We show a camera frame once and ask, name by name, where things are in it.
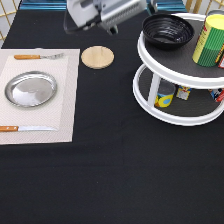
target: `black tablecloth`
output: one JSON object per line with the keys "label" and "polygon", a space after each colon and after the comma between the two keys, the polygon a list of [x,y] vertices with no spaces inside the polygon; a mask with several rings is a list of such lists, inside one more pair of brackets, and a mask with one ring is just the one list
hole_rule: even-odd
{"label": "black tablecloth", "polygon": [[117,36],[97,28],[66,35],[63,16],[19,11],[3,48],[102,45],[115,61],[102,70],[80,61],[72,143],[0,146],[0,223],[223,224],[224,115],[175,126],[134,98],[147,13]]}

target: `black bowl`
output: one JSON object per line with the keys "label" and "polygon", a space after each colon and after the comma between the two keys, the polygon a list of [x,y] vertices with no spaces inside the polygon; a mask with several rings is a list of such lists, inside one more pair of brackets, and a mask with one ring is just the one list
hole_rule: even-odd
{"label": "black bowl", "polygon": [[142,27],[146,40],[162,50],[182,47],[194,36],[191,24],[174,15],[150,16],[143,21]]}

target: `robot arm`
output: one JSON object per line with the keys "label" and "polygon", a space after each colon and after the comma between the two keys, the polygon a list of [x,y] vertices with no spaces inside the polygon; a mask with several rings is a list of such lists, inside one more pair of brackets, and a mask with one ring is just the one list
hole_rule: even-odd
{"label": "robot arm", "polygon": [[77,30],[93,25],[118,33],[117,24],[135,16],[146,8],[146,0],[67,0],[67,9]]}

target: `wooden handle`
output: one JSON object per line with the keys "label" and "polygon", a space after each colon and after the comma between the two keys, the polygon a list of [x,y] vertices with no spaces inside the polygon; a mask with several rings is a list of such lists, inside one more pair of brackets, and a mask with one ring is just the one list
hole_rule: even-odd
{"label": "wooden handle", "polygon": [[0,132],[18,131],[18,126],[0,126]]}
{"label": "wooden handle", "polygon": [[17,60],[40,59],[40,55],[14,55],[14,58]]}

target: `yellow can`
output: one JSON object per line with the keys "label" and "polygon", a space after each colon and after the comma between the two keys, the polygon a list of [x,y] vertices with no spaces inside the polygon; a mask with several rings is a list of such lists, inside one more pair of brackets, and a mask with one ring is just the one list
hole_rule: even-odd
{"label": "yellow can", "polygon": [[210,15],[204,23],[193,60],[201,66],[211,67],[218,63],[223,51],[224,15]]}

